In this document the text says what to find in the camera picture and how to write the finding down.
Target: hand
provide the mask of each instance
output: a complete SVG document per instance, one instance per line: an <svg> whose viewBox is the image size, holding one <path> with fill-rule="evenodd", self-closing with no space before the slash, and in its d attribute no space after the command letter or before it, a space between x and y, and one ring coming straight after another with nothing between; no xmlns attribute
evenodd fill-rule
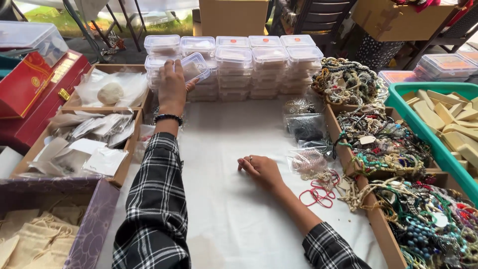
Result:
<svg viewBox="0 0 478 269"><path fill-rule="evenodd" d="M176 62L167 60L164 67L159 68L159 73L161 76L161 88L158 91L159 114L173 114L181 117L186 104L186 94L194 90L199 79L196 78L185 85L180 60Z"/></svg>
<svg viewBox="0 0 478 269"><path fill-rule="evenodd" d="M274 160L264 156L250 155L238 159L238 163L238 171L244 169L266 191L275 193L286 187Z"/></svg>

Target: plaid sleeve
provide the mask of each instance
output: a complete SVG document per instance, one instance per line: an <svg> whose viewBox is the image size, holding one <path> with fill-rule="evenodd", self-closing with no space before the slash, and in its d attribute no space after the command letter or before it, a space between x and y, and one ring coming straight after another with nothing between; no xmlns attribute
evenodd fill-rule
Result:
<svg viewBox="0 0 478 269"><path fill-rule="evenodd" d="M305 257L315 269L370 269L327 223L317 224L302 242Z"/></svg>
<svg viewBox="0 0 478 269"><path fill-rule="evenodd" d="M157 133L146 148L116 233L114 269L188 269L187 210L176 138Z"/></svg>

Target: white tablecloth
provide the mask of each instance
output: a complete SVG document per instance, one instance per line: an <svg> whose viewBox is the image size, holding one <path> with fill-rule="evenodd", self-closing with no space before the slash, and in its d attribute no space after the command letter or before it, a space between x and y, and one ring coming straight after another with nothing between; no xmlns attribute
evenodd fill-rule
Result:
<svg viewBox="0 0 478 269"><path fill-rule="evenodd" d="M310 188L288 167L294 149L284 131L281 102L191 103L178 141L189 226L187 242L195 269L308 269L302 236L275 199L244 173L237 159L268 156L298 196ZM125 217L125 200L139 165L132 165L96 268L109 268L114 235ZM373 269L387 265L363 211L350 213L334 200L310 209L328 222Z"/></svg>

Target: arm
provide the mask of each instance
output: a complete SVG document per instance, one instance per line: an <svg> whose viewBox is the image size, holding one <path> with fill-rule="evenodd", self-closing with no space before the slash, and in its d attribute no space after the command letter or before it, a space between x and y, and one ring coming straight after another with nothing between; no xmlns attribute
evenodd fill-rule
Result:
<svg viewBox="0 0 478 269"><path fill-rule="evenodd" d="M168 60L160 69L160 113L181 116L188 88L181 63ZM177 145L178 122L158 121L141 168L126 200L126 220L114 242L115 269L188 269L187 209Z"/></svg>
<svg viewBox="0 0 478 269"><path fill-rule="evenodd" d="M238 163L238 170L244 169L256 183L270 191L295 222L305 236L302 242L305 257L315 269L370 269L329 224L322 222L285 185L273 160L252 155L239 159Z"/></svg>

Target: grass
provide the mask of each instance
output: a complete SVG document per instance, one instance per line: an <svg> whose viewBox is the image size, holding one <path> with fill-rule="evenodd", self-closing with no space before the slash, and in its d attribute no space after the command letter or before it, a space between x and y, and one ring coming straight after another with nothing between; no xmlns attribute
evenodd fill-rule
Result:
<svg viewBox="0 0 478 269"><path fill-rule="evenodd" d="M39 7L32 11L25 13L25 17L30 22L50 22L56 25L58 31L62 36L68 37L80 37L82 35L78 25L73 18L68 14L66 10L58 12L55 8ZM111 21L106 19L97 18L95 22L104 31L108 29ZM119 29L115 26L114 31L122 38L131 37L131 33L126 26L122 26L123 33L120 33ZM139 27L133 27L135 32L139 30ZM189 15L181 22L172 21L156 25L146 26L147 34L178 34L193 35L193 16Z"/></svg>

